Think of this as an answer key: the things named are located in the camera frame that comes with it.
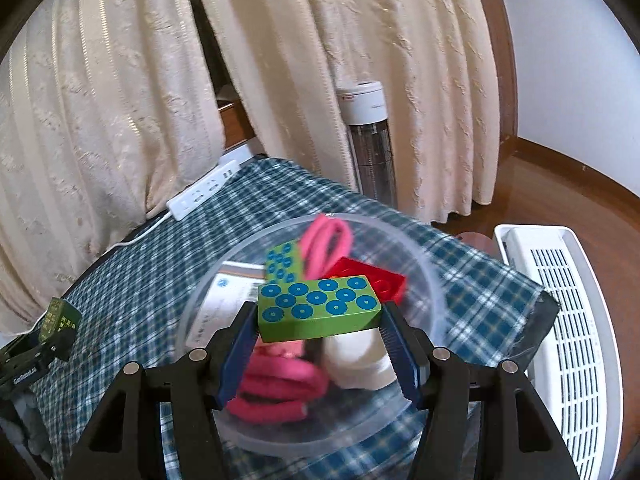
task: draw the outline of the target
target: white air purifier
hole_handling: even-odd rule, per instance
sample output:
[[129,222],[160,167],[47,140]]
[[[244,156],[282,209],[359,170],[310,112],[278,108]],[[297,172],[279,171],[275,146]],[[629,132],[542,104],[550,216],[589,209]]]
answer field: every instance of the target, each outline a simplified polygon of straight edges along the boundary
[[498,225],[505,264],[545,287],[560,312],[527,371],[582,480],[609,480],[622,434],[622,373],[600,285],[567,227]]

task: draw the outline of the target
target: red lego brick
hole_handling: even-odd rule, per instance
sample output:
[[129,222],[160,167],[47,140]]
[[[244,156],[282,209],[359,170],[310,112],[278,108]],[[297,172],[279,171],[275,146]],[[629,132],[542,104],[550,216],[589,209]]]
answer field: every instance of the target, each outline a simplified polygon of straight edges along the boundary
[[346,278],[362,275],[367,277],[381,302],[393,301],[395,304],[400,304],[406,285],[406,278],[402,274],[363,264],[350,258],[340,258],[323,278]]

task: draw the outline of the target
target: green box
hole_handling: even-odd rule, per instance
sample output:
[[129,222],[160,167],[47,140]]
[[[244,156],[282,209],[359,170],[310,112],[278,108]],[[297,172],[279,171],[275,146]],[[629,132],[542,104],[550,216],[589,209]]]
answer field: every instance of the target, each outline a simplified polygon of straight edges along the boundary
[[272,285],[304,280],[300,248],[295,240],[275,246],[269,251],[264,264],[264,277]]
[[378,326],[380,308],[366,276],[269,283],[258,295],[258,330],[265,343],[357,332]]
[[82,314],[71,303],[60,298],[51,298],[47,313],[44,315],[38,341],[44,343],[49,337],[63,328],[78,330]]

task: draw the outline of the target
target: plaid tablecloth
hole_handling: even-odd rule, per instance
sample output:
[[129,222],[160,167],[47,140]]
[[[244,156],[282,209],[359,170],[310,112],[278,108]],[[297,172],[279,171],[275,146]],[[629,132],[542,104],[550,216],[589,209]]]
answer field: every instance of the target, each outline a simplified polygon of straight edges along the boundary
[[[190,292],[233,245],[278,222],[316,212],[379,218],[420,244],[442,279],[449,306],[450,347],[460,357],[495,365],[524,330],[540,287],[486,254],[376,201],[317,178],[284,160],[265,159],[240,171],[181,222],[169,220],[139,243],[119,249],[68,295],[83,313],[68,363],[55,361],[34,388],[62,471],[102,394],[128,361],[172,362],[178,320]],[[180,478],[167,429],[169,478]],[[225,444],[235,478],[243,480],[389,478],[417,447],[424,415],[406,410],[375,436],[338,452],[282,460]]]

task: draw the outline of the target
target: lace curtain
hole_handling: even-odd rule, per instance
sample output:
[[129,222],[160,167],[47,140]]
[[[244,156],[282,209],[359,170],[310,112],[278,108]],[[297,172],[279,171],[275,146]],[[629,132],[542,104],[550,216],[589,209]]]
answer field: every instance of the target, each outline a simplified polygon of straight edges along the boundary
[[0,64],[0,332],[210,170],[224,133],[189,0],[45,0]]
[[385,87],[399,208],[469,214],[494,190],[498,84],[480,0],[203,0],[270,155],[353,186],[336,86]]

